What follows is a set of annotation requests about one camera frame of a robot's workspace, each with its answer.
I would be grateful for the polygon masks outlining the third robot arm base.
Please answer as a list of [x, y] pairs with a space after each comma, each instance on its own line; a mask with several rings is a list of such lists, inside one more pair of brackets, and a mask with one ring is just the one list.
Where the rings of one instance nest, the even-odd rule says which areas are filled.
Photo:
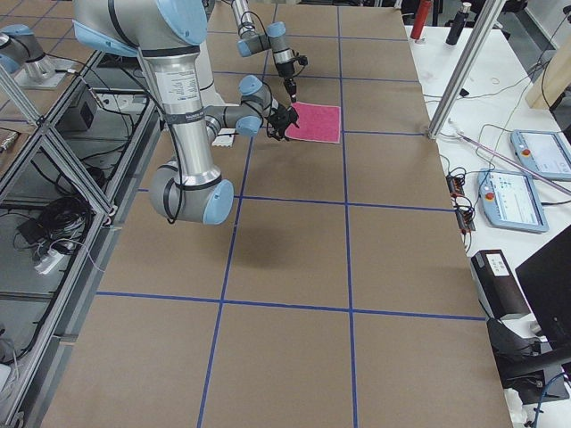
[[1, 65], [16, 83], [29, 89], [55, 89], [74, 65], [73, 60], [48, 56], [26, 25], [1, 28]]

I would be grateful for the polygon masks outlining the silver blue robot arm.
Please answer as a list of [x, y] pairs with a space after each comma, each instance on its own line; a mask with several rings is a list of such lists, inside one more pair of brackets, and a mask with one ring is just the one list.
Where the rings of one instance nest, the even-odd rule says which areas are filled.
[[218, 225], [234, 200], [233, 184], [211, 156], [222, 129], [256, 136], [262, 126], [277, 140], [297, 123], [270, 88], [248, 75], [238, 105], [203, 105], [196, 62], [207, 37], [211, 5], [204, 1], [76, 1], [76, 39], [96, 50], [138, 57], [171, 134], [174, 158], [161, 165], [150, 189], [153, 208], [169, 221]]
[[275, 21], [264, 27], [261, 31], [256, 29], [254, 18], [257, 14], [250, 10], [247, 1], [231, 1], [230, 6], [236, 21], [239, 40], [238, 52], [242, 57], [253, 56], [265, 51], [271, 51], [273, 62], [291, 103], [297, 102], [297, 85], [295, 77], [298, 63], [303, 69], [307, 65], [307, 57], [297, 53], [287, 40], [286, 25], [282, 21]]

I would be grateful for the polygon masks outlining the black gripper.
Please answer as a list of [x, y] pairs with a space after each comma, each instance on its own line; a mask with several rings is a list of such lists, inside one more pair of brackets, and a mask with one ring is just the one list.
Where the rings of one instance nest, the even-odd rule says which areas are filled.
[[269, 116], [269, 121], [272, 123], [288, 122], [290, 125], [296, 128], [299, 127], [298, 119], [299, 117], [297, 116], [297, 111], [292, 106], [287, 108], [284, 106], [279, 106], [277, 109], [274, 109], [272, 114]]
[[277, 64], [278, 76], [283, 79], [283, 84], [285, 90], [289, 96], [290, 103], [297, 102], [297, 86], [294, 81], [294, 63], [293, 62], [281, 62]]

